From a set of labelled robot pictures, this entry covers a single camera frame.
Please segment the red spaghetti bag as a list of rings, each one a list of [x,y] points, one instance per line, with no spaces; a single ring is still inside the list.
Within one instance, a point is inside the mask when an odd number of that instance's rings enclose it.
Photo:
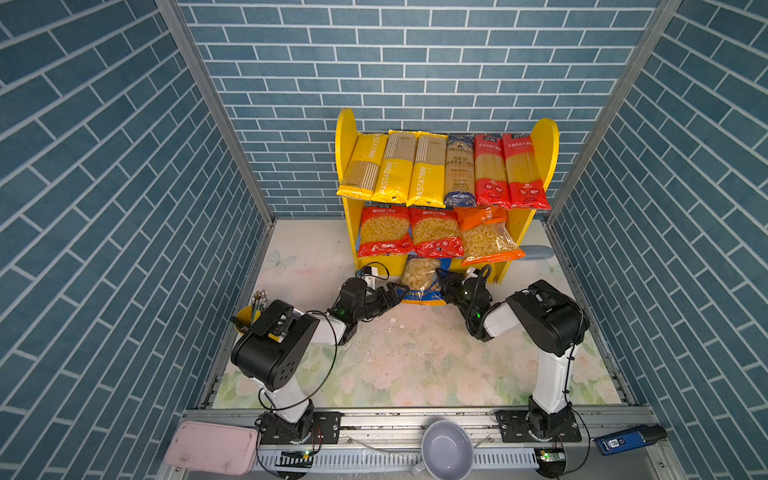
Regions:
[[[495,135],[474,137],[475,197],[480,206],[511,208],[503,159],[502,139]]]
[[[550,210],[544,182],[538,171],[535,149],[529,136],[502,136],[510,206],[520,209]]]

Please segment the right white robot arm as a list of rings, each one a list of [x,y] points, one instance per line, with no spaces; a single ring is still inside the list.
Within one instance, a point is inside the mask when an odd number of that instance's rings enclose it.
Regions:
[[[490,273],[488,265],[465,274],[436,270],[441,295],[458,308],[472,337],[488,342],[520,327],[537,347],[536,384],[525,421],[533,438],[549,441],[575,419],[569,399],[573,362],[590,321],[575,300],[545,280],[496,302],[486,287]]]

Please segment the orange pasta bag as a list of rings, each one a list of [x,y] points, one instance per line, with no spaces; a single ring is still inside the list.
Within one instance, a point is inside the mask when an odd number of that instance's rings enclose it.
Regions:
[[[526,256],[506,228],[507,211],[500,206],[457,207],[463,266],[509,262]]]

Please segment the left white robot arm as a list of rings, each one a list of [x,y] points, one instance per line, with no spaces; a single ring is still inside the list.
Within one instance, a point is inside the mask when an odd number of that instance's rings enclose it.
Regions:
[[[254,311],[249,325],[231,322],[245,330],[235,343],[230,361],[259,386],[258,396],[266,418],[277,427],[302,439],[311,428],[313,393],[305,394],[295,374],[308,347],[327,344],[332,357],[356,334],[360,323],[382,316],[399,305],[408,287],[387,282],[379,287],[373,278],[347,279],[333,305],[325,310],[300,312],[283,300]]]

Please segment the yellow spaghetti bag long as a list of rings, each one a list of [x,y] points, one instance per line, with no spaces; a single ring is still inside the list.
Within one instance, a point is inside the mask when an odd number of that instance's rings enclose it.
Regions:
[[[415,132],[389,132],[376,186],[371,196],[373,202],[406,203],[417,142],[418,134]]]

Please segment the blue-top Moli pasta bag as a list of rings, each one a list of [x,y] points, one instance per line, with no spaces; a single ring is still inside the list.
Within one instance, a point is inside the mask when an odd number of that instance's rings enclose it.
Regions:
[[[448,208],[474,207],[475,165],[473,137],[450,134],[445,160],[445,198]]]

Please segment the red macaroni bag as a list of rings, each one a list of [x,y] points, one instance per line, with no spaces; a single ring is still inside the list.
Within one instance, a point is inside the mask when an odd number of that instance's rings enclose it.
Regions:
[[[362,211],[359,257],[404,255],[414,249],[410,213],[404,206],[369,206]]]
[[[453,210],[409,209],[412,240],[421,258],[460,258],[464,247],[458,217]]]

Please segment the blue shell pasta bag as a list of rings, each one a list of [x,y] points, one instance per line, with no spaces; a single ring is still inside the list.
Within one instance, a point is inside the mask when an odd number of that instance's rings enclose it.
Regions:
[[[448,270],[451,259],[409,256],[400,277],[400,284],[408,287],[402,302],[415,305],[445,305],[437,270]]]

